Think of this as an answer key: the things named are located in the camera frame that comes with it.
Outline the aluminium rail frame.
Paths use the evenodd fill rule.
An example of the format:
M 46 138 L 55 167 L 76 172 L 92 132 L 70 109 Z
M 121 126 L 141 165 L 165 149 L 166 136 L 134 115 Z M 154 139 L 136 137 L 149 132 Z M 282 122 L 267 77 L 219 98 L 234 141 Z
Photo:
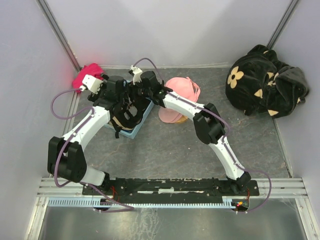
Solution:
M 307 190 L 302 178 L 273 178 L 269 183 L 266 178 L 256 178 L 259 188 L 258 198 L 264 198 L 271 191 L 271 199 L 306 199 Z M 65 187 L 57 187 L 52 178 L 42 178 L 37 190 L 37 197 L 83 197 L 83 186 L 79 183 L 70 183 Z

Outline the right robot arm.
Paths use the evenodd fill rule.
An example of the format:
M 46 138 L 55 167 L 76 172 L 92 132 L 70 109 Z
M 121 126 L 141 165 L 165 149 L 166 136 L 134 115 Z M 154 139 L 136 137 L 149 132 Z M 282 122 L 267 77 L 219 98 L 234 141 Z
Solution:
M 212 103 L 197 102 L 200 87 L 189 77 L 173 77 L 164 82 L 158 81 L 153 71 L 132 66 L 128 72 L 134 94 L 150 98 L 160 106 L 159 117 L 163 122 L 173 123 L 179 117 L 192 120 L 197 138 L 211 147 L 221 162 L 231 193 L 240 196 L 246 192 L 251 176 L 229 145 L 230 128 Z

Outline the wooden hat stand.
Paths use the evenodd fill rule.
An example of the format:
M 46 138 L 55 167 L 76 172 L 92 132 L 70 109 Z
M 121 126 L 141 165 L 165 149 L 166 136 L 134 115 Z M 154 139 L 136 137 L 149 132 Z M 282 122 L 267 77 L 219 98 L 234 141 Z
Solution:
M 188 118 L 183 115 L 175 123 L 176 124 L 182 124 L 182 123 L 185 123 L 187 120 L 188 120 Z

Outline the black floral plush blanket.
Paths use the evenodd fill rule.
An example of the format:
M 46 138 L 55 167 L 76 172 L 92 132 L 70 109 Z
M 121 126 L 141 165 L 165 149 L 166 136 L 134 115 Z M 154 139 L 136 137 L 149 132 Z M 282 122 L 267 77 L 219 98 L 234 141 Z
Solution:
M 246 116 L 286 117 L 306 101 L 309 92 L 303 70 L 280 61 L 273 49 L 261 44 L 232 65 L 225 82 L 227 99 Z

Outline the blue perforated plastic basket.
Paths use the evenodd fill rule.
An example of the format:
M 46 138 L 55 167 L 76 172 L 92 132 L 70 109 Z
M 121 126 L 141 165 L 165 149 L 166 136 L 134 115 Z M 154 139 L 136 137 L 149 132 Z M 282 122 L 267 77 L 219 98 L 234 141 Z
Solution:
M 115 133 L 118 138 L 123 135 L 134 139 L 150 114 L 154 103 L 140 95 L 137 85 L 126 82 L 126 95 L 121 110 L 104 126 Z

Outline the black and tan hat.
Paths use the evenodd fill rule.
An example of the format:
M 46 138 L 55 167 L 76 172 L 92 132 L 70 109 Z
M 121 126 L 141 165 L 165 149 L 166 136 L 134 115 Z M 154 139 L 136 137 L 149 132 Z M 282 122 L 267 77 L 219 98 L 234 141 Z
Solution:
M 120 135 L 123 135 L 134 139 L 152 107 L 153 104 L 148 98 L 126 102 L 108 123 L 114 129 L 115 138 L 119 139 Z

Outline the left corner aluminium post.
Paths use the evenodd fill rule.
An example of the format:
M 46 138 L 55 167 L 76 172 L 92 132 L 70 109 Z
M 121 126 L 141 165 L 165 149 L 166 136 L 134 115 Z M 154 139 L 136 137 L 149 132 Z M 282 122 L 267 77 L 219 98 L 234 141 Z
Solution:
M 79 72 L 82 67 L 76 59 L 74 52 L 70 44 L 68 43 L 67 38 L 65 37 L 62 29 L 60 28 L 48 2 L 46 0 L 36 0 L 38 6 L 40 7 L 42 13 L 44 14 L 46 20 L 48 21 L 51 29 L 53 30 L 56 38 L 58 39 L 59 43 L 61 44 L 64 52 L 66 53 L 68 59 L 70 60 L 74 69 Z

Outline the corner aluminium post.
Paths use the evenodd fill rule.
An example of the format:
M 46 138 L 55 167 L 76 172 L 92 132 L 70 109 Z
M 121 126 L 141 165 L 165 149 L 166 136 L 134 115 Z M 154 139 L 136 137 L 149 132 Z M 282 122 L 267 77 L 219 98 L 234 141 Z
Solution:
M 36 0 L 38 6 L 40 7 L 42 13 L 44 14 L 46 20 L 48 21 L 51 29 L 53 30 L 56 38 L 58 39 L 59 43 L 61 44 L 64 52 L 66 53 L 68 59 L 70 60 L 74 69 L 79 72 L 82 67 L 76 59 L 74 52 L 70 44 L 68 43 L 67 38 L 65 37 L 62 29 L 60 28 L 48 2 L 46 0 Z
M 275 30 L 273 31 L 273 33 L 272 33 L 272 35 L 266 45 L 268 49 L 272 49 L 275 46 L 277 40 L 280 38 L 282 32 L 286 28 L 288 22 L 290 21 L 291 17 L 293 16 L 299 3 L 300 3 L 300 0 L 290 0 L 289 1 L 289 5 L 285 9 L 282 17 L 280 18 Z

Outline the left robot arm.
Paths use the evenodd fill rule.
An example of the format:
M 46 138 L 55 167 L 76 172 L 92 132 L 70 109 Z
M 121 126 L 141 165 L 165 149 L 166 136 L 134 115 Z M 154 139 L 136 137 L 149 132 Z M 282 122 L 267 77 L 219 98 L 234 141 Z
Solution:
M 88 114 L 62 137 L 52 137 L 48 143 L 47 170 L 59 188 L 69 183 L 93 185 L 99 195 L 111 189 L 107 173 L 88 166 L 84 150 L 96 133 L 109 123 L 115 113 L 129 100 L 130 83 L 120 76 L 103 79 L 85 75 L 75 92 L 90 91 L 93 106 L 86 107 Z

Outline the right corner aluminium post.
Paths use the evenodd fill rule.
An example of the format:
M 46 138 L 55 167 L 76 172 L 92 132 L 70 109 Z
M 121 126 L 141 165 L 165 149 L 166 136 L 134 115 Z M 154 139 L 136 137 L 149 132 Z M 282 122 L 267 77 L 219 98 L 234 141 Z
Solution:
M 289 1 L 289 5 L 285 9 L 282 17 L 280 18 L 275 30 L 273 31 L 273 33 L 272 33 L 272 35 L 266 45 L 268 49 L 272 49 L 275 46 L 277 40 L 280 38 L 282 32 L 286 28 L 288 22 L 290 21 L 291 17 L 293 16 L 299 3 L 300 3 L 300 0 L 290 0 Z

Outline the pink cap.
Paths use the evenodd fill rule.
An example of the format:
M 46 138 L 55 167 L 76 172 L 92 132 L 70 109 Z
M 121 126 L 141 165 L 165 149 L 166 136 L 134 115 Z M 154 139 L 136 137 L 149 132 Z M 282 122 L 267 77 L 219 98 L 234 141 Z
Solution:
M 163 117 L 162 117 L 162 121 L 164 123 L 168 123 L 168 124 L 175 124 L 175 122 L 181 117 L 183 116 L 182 114 L 173 114 L 173 115 L 169 115 L 169 114 L 165 114 Z
M 193 82 L 189 77 L 173 77 L 169 79 L 165 86 L 173 90 L 178 95 L 186 98 L 190 101 L 197 102 L 201 93 L 200 87 Z M 158 111 L 158 116 L 162 121 L 162 117 L 165 115 L 180 114 L 172 109 L 161 107 Z

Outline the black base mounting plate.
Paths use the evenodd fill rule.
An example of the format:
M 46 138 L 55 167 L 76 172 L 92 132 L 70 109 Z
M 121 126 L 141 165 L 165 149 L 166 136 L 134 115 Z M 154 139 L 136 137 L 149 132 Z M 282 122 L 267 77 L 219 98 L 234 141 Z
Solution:
M 259 196 L 255 180 L 237 187 L 218 178 L 116 178 L 97 189 L 123 204 L 157 203 L 221 203 L 223 197 Z

